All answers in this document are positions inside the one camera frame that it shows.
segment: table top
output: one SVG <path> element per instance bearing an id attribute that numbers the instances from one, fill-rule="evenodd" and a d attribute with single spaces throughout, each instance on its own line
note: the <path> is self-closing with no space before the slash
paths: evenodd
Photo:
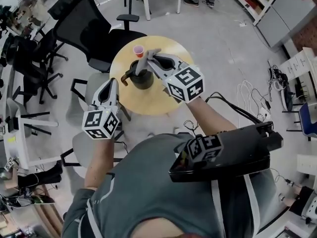
<path id="1" fill-rule="evenodd" d="M 167 37 L 146 36 L 128 43 L 115 56 L 110 68 L 110 78 L 115 78 L 119 84 L 120 103 L 140 115 L 163 115 L 177 109 L 181 103 L 163 92 L 162 80 L 155 75 L 153 85 L 146 90 L 136 88 L 130 78 L 127 79 L 128 86 L 122 84 L 123 74 L 129 70 L 133 61 L 139 59 L 133 53 L 135 45 L 142 45 L 145 51 L 161 48 L 161 53 L 177 55 L 188 64 L 194 63 L 182 45 Z"/>

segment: gray t-shirt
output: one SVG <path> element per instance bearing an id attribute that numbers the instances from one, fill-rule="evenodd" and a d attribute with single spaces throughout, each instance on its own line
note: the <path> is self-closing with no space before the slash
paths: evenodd
<path id="1" fill-rule="evenodd" d="M 161 134 L 138 144 L 106 175 L 96 192 L 81 189 L 76 193 L 65 217 L 63 237 L 77 237 L 78 222 L 86 213 L 88 198 L 98 227 L 107 238 L 130 237 L 140 222 L 151 218 L 168 219 L 185 233 L 220 237 L 211 183 L 174 183 L 168 174 L 176 159 L 174 149 L 190 139 L 189 134 Z M 230 237 L 249 237 L 253 230 L 251 208 L 249 202 L 239 204 L 247 209 L 243 234 Z M 231 207 L 226 212 L 232 219 Z"/>

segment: small cup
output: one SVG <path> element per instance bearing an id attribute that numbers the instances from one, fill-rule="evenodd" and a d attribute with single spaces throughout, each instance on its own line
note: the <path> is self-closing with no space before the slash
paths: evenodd
<path id="1" fill-rule="evenodd" d="M 136 45 L 133 47 L 133 52 L 137 57 L 141 58 L 143 56 L 144 48 L 141 45 Z"/>

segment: white drawer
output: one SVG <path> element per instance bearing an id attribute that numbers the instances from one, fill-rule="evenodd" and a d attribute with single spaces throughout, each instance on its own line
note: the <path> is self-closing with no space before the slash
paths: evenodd
<path id="1" fill-rule="evenodd" d="M 286 74 L 288 81 L 292 80 L 293 78 L 295 78 L 294 72 L 292 70 L 291 64 L 288 61 L 282 63 L 278 69 L 283 72 L 284 74 Z"/>
<path id="2" fill-rule="evenodd" d="M 299 69 L 302 72 L 302 74 L 309 72 L 310 64 L 308 62 L 308 58 L 306 57 L 304 50 L 302 50 L 298 54 L 296 54 L 295 58 L 297 60 L 297 63 L 299 65 Z"/>
<path id="3" fill-rule="evenodd" d="M 295 58 L 295 57 L 292 57 L 292 58 L 289 60 L 289 63 L 291 64 L 291 68 L 292 68 L 292 70 L 293 70 L 293 72 L 294 72 L 294 76 L 295 76 L 295 77 L 301 76 L 302 73 L 301 73 L 301 70 L 300 70 L 300 68 L 299 68 L 299 65 L 298 65 L 298 62 L 297 62 L 296 58 Z"/>

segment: white cube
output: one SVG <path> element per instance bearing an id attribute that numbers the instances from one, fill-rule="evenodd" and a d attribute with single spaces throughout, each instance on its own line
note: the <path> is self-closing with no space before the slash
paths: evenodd
<path id="1" fill-rule="evenodd" d="M 111 139 L 119 119 L 111 109 L 86 111 L 84 113 L 82 129 L 92 139 Z"/>
<path id="2" fill-rule="evenodd" d="M 164 85 L 171 96 L 189 103 L 205 91 L 205 78 L 196 66 L 190 65 L 168 77 Z"/>

